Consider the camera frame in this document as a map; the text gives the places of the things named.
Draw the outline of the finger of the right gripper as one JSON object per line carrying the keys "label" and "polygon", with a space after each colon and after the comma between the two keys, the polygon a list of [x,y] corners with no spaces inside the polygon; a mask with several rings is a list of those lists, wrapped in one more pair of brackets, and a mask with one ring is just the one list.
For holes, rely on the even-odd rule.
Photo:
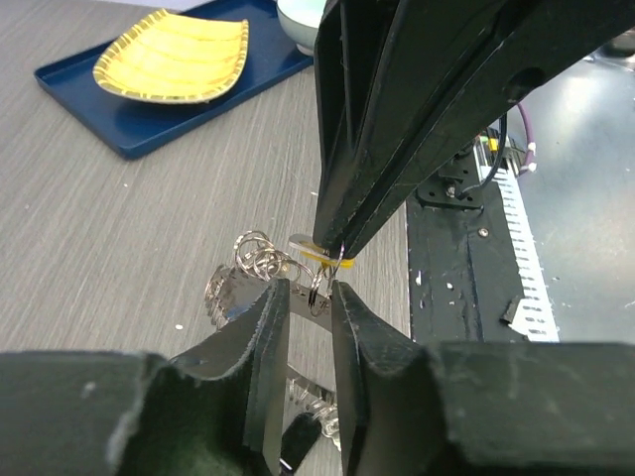
{"label": "finger of the right gripper", "polygon": [[346,257],[481,129],[633,24],[630,1],[343,2]]}
{"label": "finger of the right gripper", "polygon": [[362,248],[501,106],[497,1],[330,1],[317,33],[314,241]]}

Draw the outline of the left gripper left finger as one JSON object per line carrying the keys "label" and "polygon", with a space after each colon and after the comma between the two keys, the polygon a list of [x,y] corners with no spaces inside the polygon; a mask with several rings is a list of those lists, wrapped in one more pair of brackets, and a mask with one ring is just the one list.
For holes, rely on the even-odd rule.
{"label": "left gripper left finger", "polygon": [[146,352],[1,357],[5,475],[276,475],[290,284],[166,359]]}

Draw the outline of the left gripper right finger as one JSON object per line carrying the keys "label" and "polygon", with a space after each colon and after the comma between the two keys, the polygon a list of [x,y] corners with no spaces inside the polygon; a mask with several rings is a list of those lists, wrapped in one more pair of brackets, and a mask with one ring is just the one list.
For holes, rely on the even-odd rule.
{"label": "left gripper right finger", "polygon": [[634,471],[631,345],[421,345],[340,282],[331,322],[347,475]]}

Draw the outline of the yellow key tag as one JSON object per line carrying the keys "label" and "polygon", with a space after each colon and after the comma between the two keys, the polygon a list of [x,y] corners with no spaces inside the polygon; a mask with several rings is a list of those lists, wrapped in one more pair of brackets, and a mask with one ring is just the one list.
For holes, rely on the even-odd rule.
{"label": "yellow key tag", "polygon": [[350,269],[354,266],[354,259],[343,259],[339,256],[329,256],[327,251],[313,242],[310,236],[294,234],[289,237],[289,245],[304,257],[316,261],[321,265],[333,269]]}

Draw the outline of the black key fob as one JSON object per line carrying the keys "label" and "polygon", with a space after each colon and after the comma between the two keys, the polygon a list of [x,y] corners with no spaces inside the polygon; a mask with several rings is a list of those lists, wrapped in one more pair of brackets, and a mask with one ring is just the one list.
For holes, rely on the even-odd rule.
{"label": "black key fob", "polygon": [[297,415],[282,435],[280,474],[295,475],[321,437],[321,423],[312,413]]}

